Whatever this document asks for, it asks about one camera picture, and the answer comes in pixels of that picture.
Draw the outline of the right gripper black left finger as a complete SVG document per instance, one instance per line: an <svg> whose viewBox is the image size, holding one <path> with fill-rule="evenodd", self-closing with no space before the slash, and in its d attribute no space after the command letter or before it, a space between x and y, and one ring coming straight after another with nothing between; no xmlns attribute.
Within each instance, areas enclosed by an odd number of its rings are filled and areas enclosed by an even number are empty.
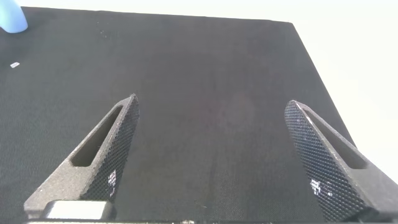
<svg viewBox="0 0 398 224"><path fill-rule="evenodd" d="M24 202L39 218L54 201L113 202L139 120L135 94L116 103L61 164Z"/></svg>

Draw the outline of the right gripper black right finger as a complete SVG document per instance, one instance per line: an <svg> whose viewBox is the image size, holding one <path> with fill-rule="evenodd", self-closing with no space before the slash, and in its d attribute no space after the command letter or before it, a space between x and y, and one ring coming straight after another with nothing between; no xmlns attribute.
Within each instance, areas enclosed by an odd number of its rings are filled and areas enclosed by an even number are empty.
<svg viewBox="0 0 398 224"><path fill-rule="evenodd" d="M307 105L284 119L327 222L396 222L397 184Z"/></svg>

